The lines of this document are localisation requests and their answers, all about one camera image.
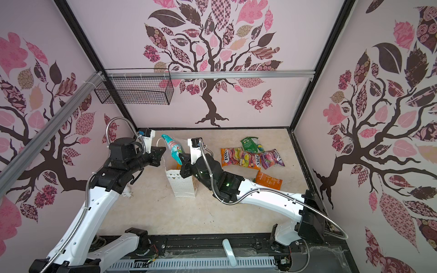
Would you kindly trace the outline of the teal fruit candy bag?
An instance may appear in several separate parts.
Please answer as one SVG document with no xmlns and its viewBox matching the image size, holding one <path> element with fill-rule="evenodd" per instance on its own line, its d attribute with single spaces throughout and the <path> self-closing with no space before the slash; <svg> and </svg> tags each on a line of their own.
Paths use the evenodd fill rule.
<svg viewBox="0 0 437 273">
<path fill-rule="evenodd" d="M 169 135 L 162 134 L 161 137 L 166 142 L 168 149 L 170 150 L 171 157 L 177 162 L 178 165 L 182 165 L 180 154 L 184 153 L 182 145 Z"/>
</svg>

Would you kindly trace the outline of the white paper gift bag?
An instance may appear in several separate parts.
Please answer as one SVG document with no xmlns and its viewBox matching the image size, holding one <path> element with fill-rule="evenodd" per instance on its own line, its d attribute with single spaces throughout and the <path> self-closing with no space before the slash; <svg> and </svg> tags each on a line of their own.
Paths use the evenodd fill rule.
<svg viewBox="0 0 437 273">
<path fill-rule="evenodd" d="M 157 140 L 157 146 L 166 148 L 162 159 L 165 174 L 174 196 L 176 198 L 195 198 L 198 182 L 192 176 L 183 178 L 180 174 L 182 161 L 175 159 L 179 152 L 189 152 L 187 140 L 162 134 Z"/>
</svg>

